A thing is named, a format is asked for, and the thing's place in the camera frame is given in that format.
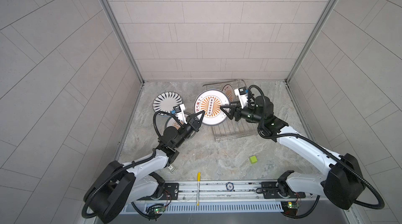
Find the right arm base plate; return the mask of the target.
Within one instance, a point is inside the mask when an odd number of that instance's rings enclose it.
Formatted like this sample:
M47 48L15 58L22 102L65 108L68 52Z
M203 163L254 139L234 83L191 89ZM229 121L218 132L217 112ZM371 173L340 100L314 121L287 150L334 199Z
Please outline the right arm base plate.
M306 197L305 193L296 193L289 188L281 190L277 182L262 182L261 187L258 187L255 192L263 194L264 199L297 199Z

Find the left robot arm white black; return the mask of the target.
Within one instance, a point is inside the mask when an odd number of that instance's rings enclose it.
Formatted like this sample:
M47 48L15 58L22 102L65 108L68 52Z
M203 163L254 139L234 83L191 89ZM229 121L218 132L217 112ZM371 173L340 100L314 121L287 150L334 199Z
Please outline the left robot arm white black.
M204 110L183 120L172 115L180 127L168 127L161 133L155 126L159 144L151 154L131 163L110 162L85 194L81 216L84 219L97 217L107 224L127 204L143 197L160 197L165 181L157 171L174 162L179 155L177 148L199 131L204 116Z

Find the black striped white plate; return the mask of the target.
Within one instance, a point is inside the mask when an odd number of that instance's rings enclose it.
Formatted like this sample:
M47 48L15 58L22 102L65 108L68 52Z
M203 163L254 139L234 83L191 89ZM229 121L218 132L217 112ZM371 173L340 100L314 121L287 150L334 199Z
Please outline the black striped white plate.
M159 94L153 101L154 112L163 112L162 116L168 116L174 107L183 103L181 96L175 92L164 92Z

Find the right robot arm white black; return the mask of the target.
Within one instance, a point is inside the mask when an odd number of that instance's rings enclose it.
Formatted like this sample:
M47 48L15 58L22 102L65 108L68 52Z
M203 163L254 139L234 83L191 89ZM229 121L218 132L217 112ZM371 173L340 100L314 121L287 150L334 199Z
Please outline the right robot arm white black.
M220 109L229 119L256 123L259 134L288 147L320 171L320 175L301 174L293 170L283 173L277 180L282 197L299 192L316 194L347 210L365 190L359 179L361 170L356 158L349 154L341 156L313 141L304 140L287 122L273 114L273 104L266 96L258 96L253 108L234 102L222 105Z

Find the orange sunburst plate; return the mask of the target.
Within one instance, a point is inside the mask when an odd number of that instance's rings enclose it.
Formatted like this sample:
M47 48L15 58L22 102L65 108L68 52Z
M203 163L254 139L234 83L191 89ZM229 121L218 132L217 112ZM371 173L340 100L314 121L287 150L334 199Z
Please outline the orange sunburst plate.
M188 117L190 116L190 113L185 112L184 115L186 117L186 120L188 120ZM179 129L181 127L181 125L178 124L172 117L169 117L168 120L165 122L164 129L166 129L166 128L170 127L170 126L173 126L176 129Z
M206 90L202 92L194 102L194 112L204 111L202 123L207 126L216 126L227 119L227 115L220 109L223 105L229 105L228 96L219 90Z

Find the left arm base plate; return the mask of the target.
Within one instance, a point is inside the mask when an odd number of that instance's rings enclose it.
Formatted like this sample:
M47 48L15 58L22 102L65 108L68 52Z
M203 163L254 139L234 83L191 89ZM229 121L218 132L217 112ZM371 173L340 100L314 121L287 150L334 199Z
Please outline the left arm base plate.
M177 200L179 194L178 183L161 183L156 191L150 196L152 200Z

